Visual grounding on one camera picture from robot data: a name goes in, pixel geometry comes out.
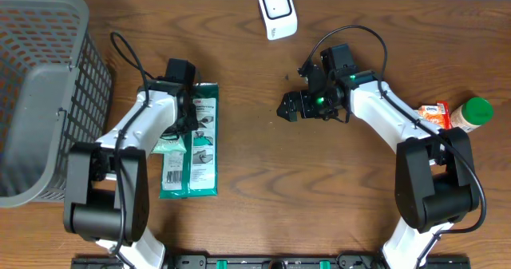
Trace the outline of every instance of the product label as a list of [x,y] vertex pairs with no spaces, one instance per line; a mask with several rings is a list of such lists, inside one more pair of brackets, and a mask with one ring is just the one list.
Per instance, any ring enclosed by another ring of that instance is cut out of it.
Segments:
[[192,132],[190,189],[211,189],[216,182],[216,99],[197,98],[193,104],[196,106],[199,128]]
[[163,174],[165,178],[162,182],[164,190],[181,190],[181,181],[183,180],[183,161],[184,153],[170,152],[164,154]]
[[437,101],[437,105],[423,105],[417,113],[429,122],[440,125],[443,129],[450,129],[449,106],[445,101]]
[[465,120],[465,118],[463,118],[463,114],[461,113],[461,106],[458,109],[454,110],[453,114],[451,114],[450,121],[453,124],[453,127],[459,127],[460,129],[463,129],[466,133],[469,133],[479,127],[477,125],[470,124],[468,121]]

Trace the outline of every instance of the green packaging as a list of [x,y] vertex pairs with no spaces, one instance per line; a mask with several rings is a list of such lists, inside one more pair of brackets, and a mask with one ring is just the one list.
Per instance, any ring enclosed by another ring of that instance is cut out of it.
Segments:
[[218,85],[195,86],[193,103],[196,106],[199,128],[182,138],[186,152],[164,154],[161,172],[161,199],[216,196],[218,194],[217,146]]
[[186,152],[186,146],[181,136],[162,136],[153,148],[152,153],[165,154],[167,152]]

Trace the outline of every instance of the orange packaging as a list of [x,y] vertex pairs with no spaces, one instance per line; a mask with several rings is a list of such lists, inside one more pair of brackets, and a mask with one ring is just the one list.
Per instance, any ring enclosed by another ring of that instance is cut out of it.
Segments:
[[418,114],[429,122],[440,125],[443,129],[451,129],[449,105],[445,101],[437,101],[437,105],[423,105]]

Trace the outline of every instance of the white device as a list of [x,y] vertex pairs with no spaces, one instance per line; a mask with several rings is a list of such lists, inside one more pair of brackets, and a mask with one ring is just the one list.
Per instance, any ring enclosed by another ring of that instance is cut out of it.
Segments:
[[[387,91],[387,96],[402,110],[415,119],[420,118],[410,106],[392,92],[390,86],[384,81],[382,82],[382,88]],[[351,91],[351,110],[356,117],[370,125],[394,152],[396,152],[398,143],[411,137],[422,139],[430,136],[424,130],[416,127],[408,118],[381,97],[377,81],[361,84],[357,89]],[[421,123],[435,133],[442,129],[440,125],[429,121],[422,121]],[[419,233],[417,229],[410,227],[401,218],[398,226],[394,229],[394,234],[385,242],[382,248],[386,264],[390,269],[414,269],[418,258],[428,247],[428,243],[433,239],[434,234],[440,230],[447,230],[453,225],[452,223],[443,223],[433,226],[428,232]],[[426,264],[427,253],[420,260],[420,266]]]
[[296,33],[298,18],[292,0],[259,0],[259,10],[270,41]]

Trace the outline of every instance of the bottle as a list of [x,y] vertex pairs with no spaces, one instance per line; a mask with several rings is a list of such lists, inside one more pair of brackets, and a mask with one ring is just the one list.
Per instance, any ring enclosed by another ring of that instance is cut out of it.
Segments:
[[469,133],[491,120],[492,117],[492,105],[482,97],[473,97],[453,111],[450,122],[453,127],[459,127]]

